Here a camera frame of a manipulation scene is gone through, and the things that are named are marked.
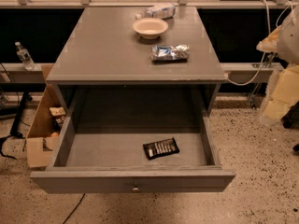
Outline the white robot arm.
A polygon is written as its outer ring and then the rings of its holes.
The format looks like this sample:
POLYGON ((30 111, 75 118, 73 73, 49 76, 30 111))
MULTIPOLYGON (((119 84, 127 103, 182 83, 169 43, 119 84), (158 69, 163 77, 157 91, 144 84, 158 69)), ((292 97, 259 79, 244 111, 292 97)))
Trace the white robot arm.
POLYGON ((270 76, 261 105, 260 121, 270 125, 280 121, 299 102, 299 5, 256 49, 274 52, 288 63, 283 71, 274 71, 270 76))

